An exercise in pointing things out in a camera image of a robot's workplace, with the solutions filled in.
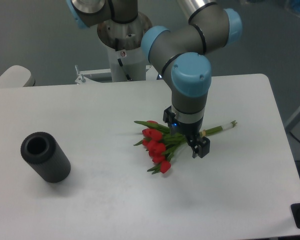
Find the white table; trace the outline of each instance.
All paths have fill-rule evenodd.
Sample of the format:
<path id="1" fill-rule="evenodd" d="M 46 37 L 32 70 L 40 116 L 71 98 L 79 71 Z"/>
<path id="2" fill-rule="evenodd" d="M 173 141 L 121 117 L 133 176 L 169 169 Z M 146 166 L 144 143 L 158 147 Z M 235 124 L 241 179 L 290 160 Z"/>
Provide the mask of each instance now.
<path id="1" fill-rule="evenodd" d="M 134 120 L 162 122 L 163 81 L 0 89 L 0 240 L 239 240 L 300 235 L 290 205 L 300 181 L 275 99 L 261 74 L 214 77 L 204 128 L 210 153 L 191 149 L 165 175 L 133 144 Z M 46 183 L 20 155 L 44 131 L 71 162 Z"/>

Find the metal cylinder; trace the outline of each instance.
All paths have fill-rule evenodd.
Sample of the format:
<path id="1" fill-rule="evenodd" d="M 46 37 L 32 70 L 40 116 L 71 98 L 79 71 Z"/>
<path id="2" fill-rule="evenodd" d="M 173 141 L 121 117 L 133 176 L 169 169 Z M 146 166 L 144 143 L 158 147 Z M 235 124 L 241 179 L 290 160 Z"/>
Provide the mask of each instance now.
<path id="1" fill-rule="evenodd" d="M 216 3 L 216 0 L 177 0 L 184 15 L 189 19 L 193 13 L 210 3 Z"/>
<path id="2" fill-rule="evenodd" d="M 49 133 L 35 132 L 22 142 L 22 158 L 47 182 L 58 183 L 70 173 L 71 165 Z"/>
<path id="3" fill-rule="evenodd" d="M 106 0 L 72 0 L 72 4 L 80 12 L 85 14 L 95 14 L 105 5 Z"/>

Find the tulip bouquet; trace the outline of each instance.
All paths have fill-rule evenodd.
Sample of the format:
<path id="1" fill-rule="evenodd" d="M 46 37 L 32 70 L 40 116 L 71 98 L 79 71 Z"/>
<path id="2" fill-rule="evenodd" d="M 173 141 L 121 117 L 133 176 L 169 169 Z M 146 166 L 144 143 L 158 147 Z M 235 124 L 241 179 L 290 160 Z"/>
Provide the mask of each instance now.
<path id="1" fill-rule="evenodd" d="M 187 142 L 186 138 L 176 133 L 170 134 L 170 129 L 167 126 L 161 125 L 156 121 L 134 121 L 136 124 L 147 127 L 142 130 L 144 138 L 134 146 L 143 145 L 152 158 L 155 166 L 148 169 L 152 174 L 166 173 L 171 168 L 171 159 L 174 157 L 176 150 Z M 234 128 L 237 125 L 236 121 L 232 121 L 226 125 L 220 125 L 208 130 L 200 132 L 201 137 L 211 136 L 220 133 L 224 130 Z"/>

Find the red tulip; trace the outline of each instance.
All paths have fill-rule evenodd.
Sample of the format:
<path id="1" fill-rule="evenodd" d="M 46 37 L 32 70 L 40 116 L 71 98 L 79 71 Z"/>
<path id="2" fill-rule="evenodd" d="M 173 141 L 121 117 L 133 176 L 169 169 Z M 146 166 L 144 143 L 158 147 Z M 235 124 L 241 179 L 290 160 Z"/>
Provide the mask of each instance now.
<path id="1" fill-rule="evenodd" d="M 155 164 L 159 164 L 161 162 L 163 162 L 164 160 L 166 160 L 166 157 L 163 155 L 155 155 L 152 159 L 152 162 L 154 162 Z"/>
<path id="2" fill-rule="evenodd" d="M 156 156 L 156 154 L 154 151 L 149 151 L 149 156 L 150 158 L 153 158 L 154 156 Z"/>
<path id="3" fill-rule="evenodd" d="M 160 166 L 160 172 L 162 172 L 163 174 L 166 173 L 169 169 L 171 168 L 171 163 L 164 160 L 163 162 L 161 162 L 161 166 Z"/>
<path id="4" fill-rule="evenodd" d="M 162 133 L 156 129 L 150 129 L 149 136 L 155 141 L 160 141 L 162 139 Z"/>
<path id="5" fill-rule="evenodd" d="M 158 124 L 156 121 L 152 121 L 152 120 L 148 120 L 147 122 L 151 124 Z"/>
<path id="6" fill-rule="evenodd" d="M 155 154 L 162 154 L 163 152 L 166 151 L 166 145 L 164 145 L 163 143 L 158 143 L 158 144 L 154 145 L 151 150 L 153 150 L 155 152 Z"/>
<path id="7" fill-rule="evenodd" d="M 149 144 L 149 142 L 147 140 L 145 140 L 145 139 L 142 140 L 142 145 L 143 146 L 147 146 L 148 144 Z"/>
<path id="8" fill-rule="evenodd" d="M 150 128 L 143 129 L 143 130 L 142 130 L 143 136 L 145 136 L 146 138 L 150 138 L 150 131 L 151 131 Z"/>
<path id="9" fill-rule="evenodd" d="M 151 140 L 148 145 L 146 146 L 146 148 L 150 151 L 154 151 L 154 148 L 158 145 L 158 142 L 156 142 L 155 140 Z"/>

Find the cylinder hole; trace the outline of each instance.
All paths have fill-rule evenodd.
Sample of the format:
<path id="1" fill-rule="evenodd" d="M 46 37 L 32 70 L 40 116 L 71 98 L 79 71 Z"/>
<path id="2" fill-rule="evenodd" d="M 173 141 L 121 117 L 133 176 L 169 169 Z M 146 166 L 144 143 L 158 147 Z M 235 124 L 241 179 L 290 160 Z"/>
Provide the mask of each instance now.
<path id="1" fill-rule="evenodd" d="M 47 142 L 43 137 L 34 137 L 31 139 L 26 146 L 26 149 L 32 155 L 42 154 L 47 148 Z"/>

